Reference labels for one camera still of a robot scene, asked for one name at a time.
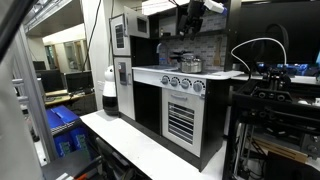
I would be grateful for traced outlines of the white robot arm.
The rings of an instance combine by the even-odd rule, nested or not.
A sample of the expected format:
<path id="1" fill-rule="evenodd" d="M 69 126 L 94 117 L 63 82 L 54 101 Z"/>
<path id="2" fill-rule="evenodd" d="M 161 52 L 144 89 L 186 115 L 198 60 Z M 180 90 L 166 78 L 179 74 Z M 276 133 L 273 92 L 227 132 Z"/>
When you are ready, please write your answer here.
<path id="1" fill-rule="evenodd" d="M 222 4 L 215 0 L 190 0 L 187 8 L 187 14 L 182 15 L 178 32 L 180 39 L 183 40 L 188 33 L 191 33 L 190 39 L 194 40 L 195 35 L 200 31 L 205 11 L 213 11 L 222 15 L 226 15 L 228 10 Z"/>

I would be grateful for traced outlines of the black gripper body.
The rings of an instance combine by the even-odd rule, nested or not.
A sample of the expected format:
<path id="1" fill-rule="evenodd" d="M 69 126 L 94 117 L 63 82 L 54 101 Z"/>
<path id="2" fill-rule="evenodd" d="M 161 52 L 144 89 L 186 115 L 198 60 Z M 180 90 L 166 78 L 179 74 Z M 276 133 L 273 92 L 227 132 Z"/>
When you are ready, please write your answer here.
<path id="1" fill-rule="evenodd" d="M 187 26 L 200 27 L 202 23 L 201 16 L 204 14 L 203 0 L 190 0 L 187 9 Z"/>

